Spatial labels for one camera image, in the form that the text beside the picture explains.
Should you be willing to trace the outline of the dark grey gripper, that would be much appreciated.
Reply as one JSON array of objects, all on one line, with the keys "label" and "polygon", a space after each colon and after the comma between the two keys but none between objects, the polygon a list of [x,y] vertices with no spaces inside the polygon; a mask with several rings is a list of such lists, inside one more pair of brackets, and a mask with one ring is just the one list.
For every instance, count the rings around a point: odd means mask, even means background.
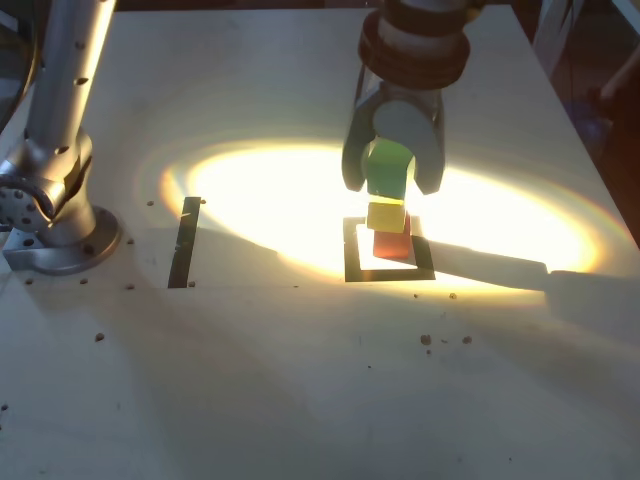
[{"label": "dark grey gripper", "polygon": [[364,160],[369,145],[378,134],[412,153],[414,180],[423,195],[438,192],[445,170],[441,91],[407,89],[381,79],[368,68],[361,68],[354,105],[378,90],[386,90],[391,99],[397,100],[385,102],[376,112],[374,107],[366,106],[354,110],[342,148],[341,169],[346,188],[354,192],[362,189],[366,171]]}]

